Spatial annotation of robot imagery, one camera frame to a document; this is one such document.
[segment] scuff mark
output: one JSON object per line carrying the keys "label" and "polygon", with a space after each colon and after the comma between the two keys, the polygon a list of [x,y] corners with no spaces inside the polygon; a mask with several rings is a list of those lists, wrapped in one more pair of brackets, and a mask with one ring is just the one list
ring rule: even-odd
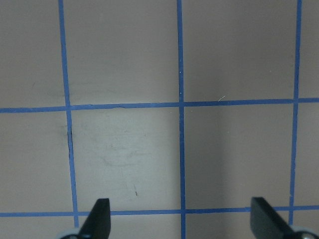
{"label": "scuff mark", "polygon": [[222,96],[218,101],[221,101],[223,98],[225,98],[226,96]]}

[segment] floor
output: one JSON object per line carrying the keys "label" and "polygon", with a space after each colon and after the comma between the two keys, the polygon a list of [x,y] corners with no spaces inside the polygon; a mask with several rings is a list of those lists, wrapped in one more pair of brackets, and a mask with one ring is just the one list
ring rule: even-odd
{"label": "floor", "polygon": [[3,0],[0,238],[110,198],[110,239],[319,228],[319,1]]}

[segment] grid square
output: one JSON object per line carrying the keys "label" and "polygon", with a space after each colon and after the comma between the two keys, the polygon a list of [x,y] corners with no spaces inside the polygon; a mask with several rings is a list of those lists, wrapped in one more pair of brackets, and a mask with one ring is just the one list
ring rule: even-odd
{"label": "grid square", "polygon": [[[278,212],[287,221],[288,212]],[[188,214],[187,238],[254,239],[249,213]]]}
{"label": "grid square", "polygon": [[72,211],[64,112],[0,114],[0,161],[0,212]]}
{"label": "grid square", "polygon": [[0,218],[0,238],[53,239],[59,232],[72,227],[72,217]]}
{"label": "grid square", "polygon": [[112,239],[180,239],[179,214],[111,216],[111,224]]}
{"label": "grid square", "polygon": [[174,0],[65,1],[74,105],[176,102]]}
{"label": "grid square", "polygon": [[319,205],[318,122],[318,104],[299,104],[295,205]]}
{"label": "grid square", "polygon": [[187,101],[293,97],[296,1],[183,1]]}
{"label": "grid square", "polygon": [[319,2],[303,1],[300,46],[299,94],[301,97],[319,97]]}
{"label": "grid square", "polygon": [[311,229],[317,235],[319,233],[319,211],[294,211],[294,225]]}
{"label": "grid square", "polygon": [[57,1],[2,0],[0,108],[62,106]]}
{"label": "grid square", "polygon": [[185,109],[186,207],[289,204],[291,105]]}
{"label": "grid square", "polygon": [[72,130],[79,210],[180,208],[177,108],[74,111]]}

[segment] blue tape line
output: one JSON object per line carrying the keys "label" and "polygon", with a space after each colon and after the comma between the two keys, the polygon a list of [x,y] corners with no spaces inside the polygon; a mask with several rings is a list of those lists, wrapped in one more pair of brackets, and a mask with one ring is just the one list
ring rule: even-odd
{"label": "blue tape line", "polygon": [[300,42],[301,42],[301,17],[302,0],[297,0],[297,22],[296,22],[296,49],[295,49],[295,82],[294,82],[294,113],[291,150],[291,172],[290,172],[290,198],[289,198],[289,224],[294,223],[294,201],[295,201],[295,175],[296,175],[296,153],[297,153],[297,127],[298,127],[298,102],[299,102],[299,65],[300,65]]}
{"label": "blue tape line", "polygon": [[292,104],[291,99],[185,102],[185,107]]}
{"label": "blue tape line", "polygon": [[183,25],[182,25],[182,1],[181,0],[177,0],[177,36],[178,36],[180,229],[181,229],[181,239],[185,239],[186,238],[186,203],[185,203],[185,145],[184,145],[184,66],[183,66]]}
{"label": "blue tape line", "polygon": [[135,103],[135,104],[105,104],[105,105],[75,105],[71,106],[71,110],[99,110],[99,109],[114,109],[114,108],[165,108],[165,107],[178,107],[179,103]]}
{"label": "blue tape line", "polygon": [[319,210],[319,205],[313,206],[293,206],[294,211]]}
{"label": "blue tape line", "polygon": [[65,106],[35,107],[35,108],[2,108],[0,113],[35,113],[66,111]]}
{"label": "blue tape line", "polygon": [[318,103],[319,98],[299,98],[299,103]]}
{"label": "blue tape line", "polygon": [[[276,211],[289,211],[291,207],[274,207]],[[319,210],[319,205],[293,206],[294,211]],[[213,213],[247,213],[250,207],[245,208],[213,208],[213,209],[186,209],[186,214],[213,214]],[[0,218],[9,217],[72,217],[88,216],[90,212],[28,212],[28,213],[0,213]],[[140,210],[140,211],[111,211],[112,216],[129,215],[170,215],[180,214],[181,210]]]}
{"label": "blue tape line", "polygon": [[183,23],[181,0],[177,0],[179,102],[184,102]]}
{"label": "blue tape line", "polygon": [[[298,103],[319,103],[319,98],[298,98]],[[139,109],[139,108],[165,108],[165,107],[201,107],[201,106],[238,106],[238,105],[276,105],[293,104],[293,99],[268,100],[235,100],[235,101],[206,101],[206,102],[165,102],[165,103],[132,103],[132,104],[104,104],[104,105],[74,105],[70,110],[99,110],[99,109]],[[35,107],[35,108],[0,108],[0,113],[36,113],[58,112],[69,109],[66,106]]]}
{"label": "blue tape line", "polygon": [[64,97],[65,97],[65,105],[67,108],[66,109],[66,118],[67,118],[67,129],[68,129],[69,166],[70,166],[70,180],[71,180],[71,191],[72,191],[72,206],[73,206],[73,212],[74,212],[74,226],[79,227],[79,217],[77,215],[78,206],[77,206],[75,168],[74,168],[74,156],[73,156],[72,116],[71,116],[71,108],[70,108],[71,104],[70,104],[70,92],[69,92],[69,80],[68,80],[68,68],[67,68],[63,0],[59,0],[59,21],[60,21],[60,38],[61,38],[61,57],[62,57]]}
{"label": "blue tape line", "polygon": [[59,0],[59,20],[60,20],[60,38],[61,38],[60,40],[61,40],[61,57],[62,57],[64,98],[65,98],[65,105],[67,107],[69,107],[71,104],[70,104],[67,57],[66,57],[66,40],[65,40],[63,0]]}
{"label": "blue tape line", "polygon": [[[290,207],[274,207],[276,211],[289,211]],[[250,207],[245,208],[212,208],[212,209],[186,209],[187,214],[210,214],[210,213],[248,213]]]}
{"label": "blue tape line", "polygon": [[12,217],[72,217],[73,212],[0,213],[0,218]]}
{"label": "blue tape line", "polygon": [[140,210],[140,211],[112,211],[111,215],[160,215],[180,214],[180,210]]}

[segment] gray surface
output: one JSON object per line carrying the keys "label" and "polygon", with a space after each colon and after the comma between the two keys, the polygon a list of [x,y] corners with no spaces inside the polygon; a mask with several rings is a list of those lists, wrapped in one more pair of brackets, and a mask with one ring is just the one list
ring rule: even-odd
{"label": "gray surface", "polygon": [[[86,217],[80,217],[83,224]],[[180,239],[180,215],[111,216],[109,239]]]}
{"label": "gray surface", "polygon": [[295,211],[294,225],[311,229],[314,233],[319,233],[319,211]]}
{"label": "gray surface", "polygon": [[2,0],[0,108],[64,105],[58,5]]}
{"label": "gray surface", "polygon": [[319,1],[303,1],[300,48],[300,97],[319,97]]}
{"label": "gray surface", "polygon": [[0,238],[54,239],[73,225],[73,217],[0,218]]}
{"label": "gray surface", "polygon": [[300,104],[296,157],[296,205],[319,204],[319,105]]}
{"label": "gray surface", "polygon": [[68,0],[71,103],[178,100],[176,1]]}
{"label": "gray surface", "polygon": [[296,1],[183,1],[186,101],[292,98]]}
{"label": "gray surface", "polygon": [[[287,212],[278,212],[288,220]],[[249,226],[249,213],[188,214],[188,239],[254,239]]]}
{"label": "gray surface", "polygon": [[288,206],[291,105],[185,109],[186,207]]}
{"label": "gray surface", "polygon": [[0,212],[72,211],[65,112],[0,114]]}
{"label": "gray surface", "polygon": [[178,137],[176,108],[73,112],[79,210],[179,209]]}

